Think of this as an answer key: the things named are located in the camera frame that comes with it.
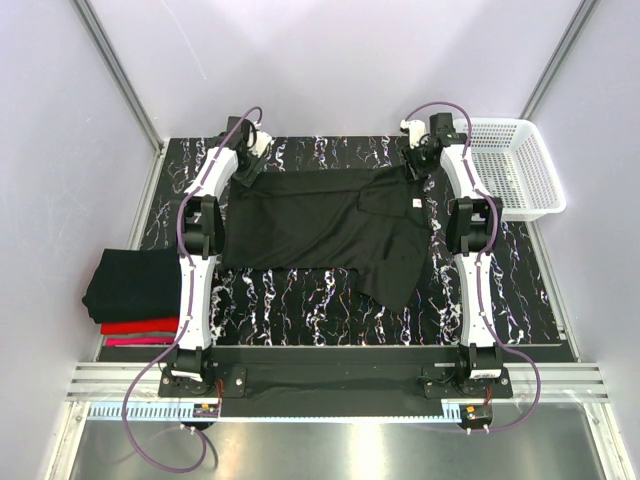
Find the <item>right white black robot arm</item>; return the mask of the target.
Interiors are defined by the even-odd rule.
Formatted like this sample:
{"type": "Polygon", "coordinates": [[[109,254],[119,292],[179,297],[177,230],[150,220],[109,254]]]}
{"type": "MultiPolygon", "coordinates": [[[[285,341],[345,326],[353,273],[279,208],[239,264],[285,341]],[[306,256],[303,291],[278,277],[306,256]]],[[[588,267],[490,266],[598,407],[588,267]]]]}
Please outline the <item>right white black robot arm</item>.
{"type": "Polygon", "coordinates": [[[440,167],[454,193],[445,240],[460,278],[462,333],[458,359],[444,380],[461,396],[484,396],[502,373],[490,287],[502,204],[473,164],[470,133],[457,131],[450,113],[427,123],[403,119],[400,131],[408,135],[403,155],[409,175],[419,179],[440,167]]]}

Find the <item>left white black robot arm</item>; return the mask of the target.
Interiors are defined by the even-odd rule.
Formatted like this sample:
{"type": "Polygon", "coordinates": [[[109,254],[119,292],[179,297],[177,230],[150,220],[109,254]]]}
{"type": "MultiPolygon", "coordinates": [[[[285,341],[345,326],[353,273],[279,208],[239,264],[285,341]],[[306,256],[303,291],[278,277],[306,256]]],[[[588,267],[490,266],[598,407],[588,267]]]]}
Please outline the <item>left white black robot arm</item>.
{"type": "Polygon", "coordinates": [[[178,204],[179,324],[162,383],[189,395],[222,393],[211,358],[210,327],[212,281],[225,243],[220,197],[232,180],[244,186],[255,181],[271,143],[272,137],[260,129],[259,121],[249,120],[246,114],[230,116],[178,204]]]}

